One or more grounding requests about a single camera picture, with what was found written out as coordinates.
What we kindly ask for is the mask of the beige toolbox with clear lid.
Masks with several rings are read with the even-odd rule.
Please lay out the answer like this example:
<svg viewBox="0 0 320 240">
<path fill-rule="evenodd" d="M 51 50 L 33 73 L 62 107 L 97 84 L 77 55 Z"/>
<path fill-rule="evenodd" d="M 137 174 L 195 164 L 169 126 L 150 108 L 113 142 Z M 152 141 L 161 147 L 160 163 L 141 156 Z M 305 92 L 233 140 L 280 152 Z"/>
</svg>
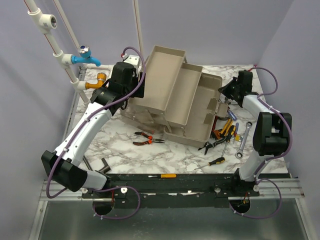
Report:
<svg viewBox="0 0 320 240">
<path fill-rule="evenodd" d="M 221 76 L 186 62 L 184 50 L 155 45 L 146 59 L 144 97 L 131 98 L 120 114 L 148 133 L 163 133 L 172 142 L 203 147 L 215 117 L 225 117 L 220 101 Z"/>
</svg>

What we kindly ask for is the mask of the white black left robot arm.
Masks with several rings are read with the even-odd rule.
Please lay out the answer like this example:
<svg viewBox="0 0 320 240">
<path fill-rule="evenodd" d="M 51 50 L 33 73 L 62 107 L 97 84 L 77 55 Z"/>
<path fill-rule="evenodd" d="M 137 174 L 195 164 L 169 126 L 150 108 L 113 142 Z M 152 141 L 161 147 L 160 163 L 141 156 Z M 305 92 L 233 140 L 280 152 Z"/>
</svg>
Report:
<svg viewBox="0 0 320 240">
<path fill-rule="evenodd" d="M 116 111 L 129 98 L 143 98 L 146 72 L 127 62 L 117 62 L 111 77 L 95 89 L 76 127 L 66 139 L 50 152 L 46 150 L 41 161 L 48 180 L 54 180 L 67 190 L 76 192 L 81 188 L 93 189 L 101 198 L 107 197 L 111 185 L 107 177 L 98 171 L 79 167 L 87 148 Z"/>
</svg>

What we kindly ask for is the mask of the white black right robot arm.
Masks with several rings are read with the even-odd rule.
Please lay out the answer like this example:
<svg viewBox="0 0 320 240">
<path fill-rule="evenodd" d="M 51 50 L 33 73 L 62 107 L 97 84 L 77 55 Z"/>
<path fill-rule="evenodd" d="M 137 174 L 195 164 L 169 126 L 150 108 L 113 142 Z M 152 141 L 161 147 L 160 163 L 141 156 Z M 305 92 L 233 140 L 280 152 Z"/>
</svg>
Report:
<svg viewBox="0 0 320 240">
<path fill-rule="evenodd" d="M 253 73 L 241 70 L 225 86 L 218 89 L 227 99 L 238 103 L 256 119 L 252 138 L 253 151 L 247 161 L 231 177 L 230 191 L 241 196 L 254 189 L 257 178 L 267 164 L 285 156 L 291 149 L 292 116 L 267 104 L 263 93 L 252 91 Z"/>
</svg>

